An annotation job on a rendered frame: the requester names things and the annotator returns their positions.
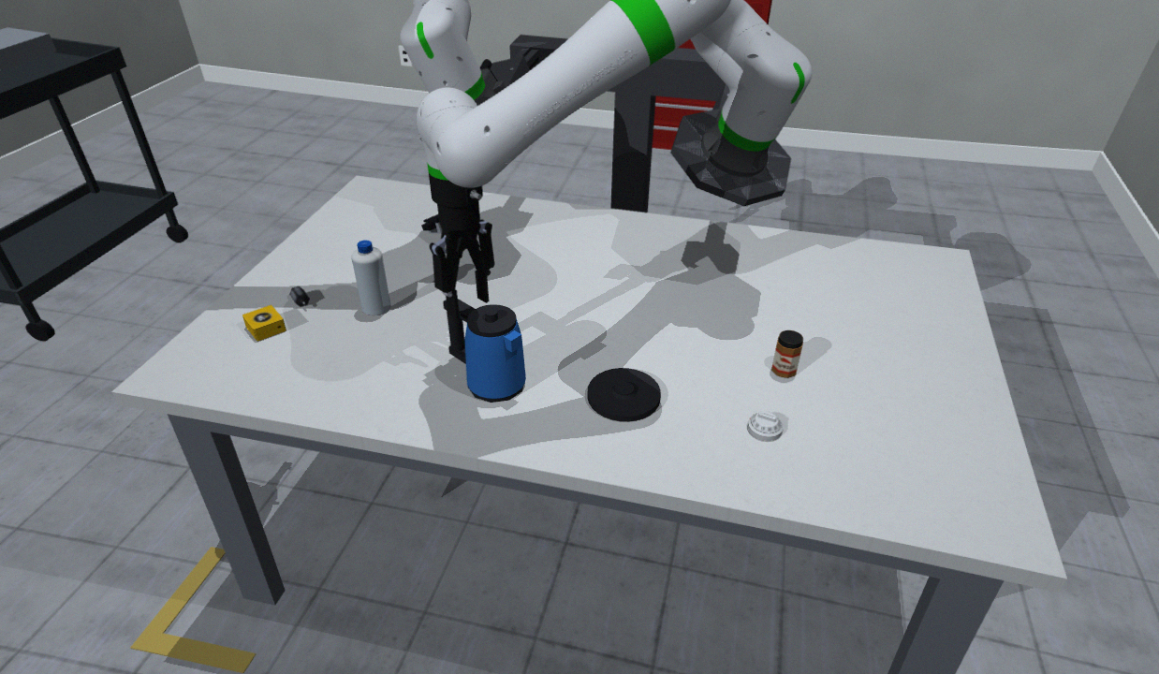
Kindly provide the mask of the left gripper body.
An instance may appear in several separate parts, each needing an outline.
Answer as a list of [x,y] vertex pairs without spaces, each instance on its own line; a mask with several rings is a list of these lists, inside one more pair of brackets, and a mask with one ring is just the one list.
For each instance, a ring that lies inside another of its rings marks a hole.
[[[442,205],[437,204],[439,224],[442,224],[442,239],[446,236],[446,244],[450,249],[457,249],[457,239],[462,236],[465,239],[464,249],[468,249],[472,246],[468,234],[476,233],[480,229],[480,213],[478,213],[478,203],[468,206],[468,208],[443,208]],[[474,228],[474,229],[473,229]],[[455,233],[454,233],[455,230]],[[460,233],[464,230],[464,233]]]

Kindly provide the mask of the brown spice jar with black lid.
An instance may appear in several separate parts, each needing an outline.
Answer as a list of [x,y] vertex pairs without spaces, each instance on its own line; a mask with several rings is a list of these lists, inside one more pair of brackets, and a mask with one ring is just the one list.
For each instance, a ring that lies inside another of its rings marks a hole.
[[778,334],[775,359],[772,371],[780,378],[792,378],[799,369],[800,353],[803,345],[802,334],[782,331]]

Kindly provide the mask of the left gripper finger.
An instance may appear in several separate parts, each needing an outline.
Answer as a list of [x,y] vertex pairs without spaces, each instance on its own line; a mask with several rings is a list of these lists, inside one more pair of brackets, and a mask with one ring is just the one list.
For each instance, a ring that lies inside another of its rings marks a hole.
[[[457,270],[459,269],[460,257],[462,257],[462,247],[465,246],[465,239],[460,236],[457,239],[457,249],[449,249],[446,244],[446,236],[442,239],[440,242],[431,243],[429,247],[431,252],[433,252],[433,286],[437,290],[442,290],[442,293],[446,295],[447,300],[447,314],[452,318],[460,318],[459,305],[457,305]],[[447,255],[447,259],[446,259]]]
[[[493,257],[493,225],[480,219],[480,230],[476,233],[468,234],[471,243],[473,247],[468,249],[471,258],[476,265],[476,285],[478,285],[478,299],[489,302],[489,291],[487,291],[487,274],[491,274],[490,268],[494,266]],[[478,249],[480,247],[480,249]],[[481,252],[480,252],[481,251]]]

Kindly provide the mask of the white kitchen timer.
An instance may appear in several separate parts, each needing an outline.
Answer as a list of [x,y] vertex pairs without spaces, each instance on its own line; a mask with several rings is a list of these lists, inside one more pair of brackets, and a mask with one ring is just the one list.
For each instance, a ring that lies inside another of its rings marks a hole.
[[782,435],[783,423],[774,413],[760,411],[748,418],[748,432],[756,439],[773,441]]

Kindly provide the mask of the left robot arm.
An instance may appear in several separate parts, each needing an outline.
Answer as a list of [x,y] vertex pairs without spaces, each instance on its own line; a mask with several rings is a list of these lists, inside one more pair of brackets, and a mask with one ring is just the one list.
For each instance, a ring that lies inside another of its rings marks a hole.
[[739,178],[761,173],[812,79],[806,54],[745,0],[610,0],[484,103],[455,88],[425,95],[417,127],[433,203],[476,204],[482,186],[549,129],[688,39],[729,88],[720,119],[705,131],[705,157]]

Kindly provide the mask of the black round disc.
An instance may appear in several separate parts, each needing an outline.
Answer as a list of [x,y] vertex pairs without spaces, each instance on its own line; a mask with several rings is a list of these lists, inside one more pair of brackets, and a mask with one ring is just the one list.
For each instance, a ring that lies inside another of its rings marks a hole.
[[643,371],[606,369],[589,383],[586,400],[600,417],[637,422],[655,413],[661,389],[657,381]]

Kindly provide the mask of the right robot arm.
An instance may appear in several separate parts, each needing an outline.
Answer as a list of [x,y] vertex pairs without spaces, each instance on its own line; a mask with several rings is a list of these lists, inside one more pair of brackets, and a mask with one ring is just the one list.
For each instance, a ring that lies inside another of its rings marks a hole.
[[455,88],[482,104],[506,89],[495,79],[490,60],[484,59],[478,68],[467,43],[468,0],[413,0],[413,3],[411,17],[404,22],[400,39],[427,91]]

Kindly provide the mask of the grey bottle with blue cap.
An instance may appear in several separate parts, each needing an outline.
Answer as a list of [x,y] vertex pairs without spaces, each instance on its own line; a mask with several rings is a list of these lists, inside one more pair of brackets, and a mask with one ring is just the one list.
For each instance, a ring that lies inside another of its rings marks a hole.
[[381,249],[372,242],[358,242],[351,256],[359,291],[360,310],[366,315],[382,315],[389,310],[389,291]]

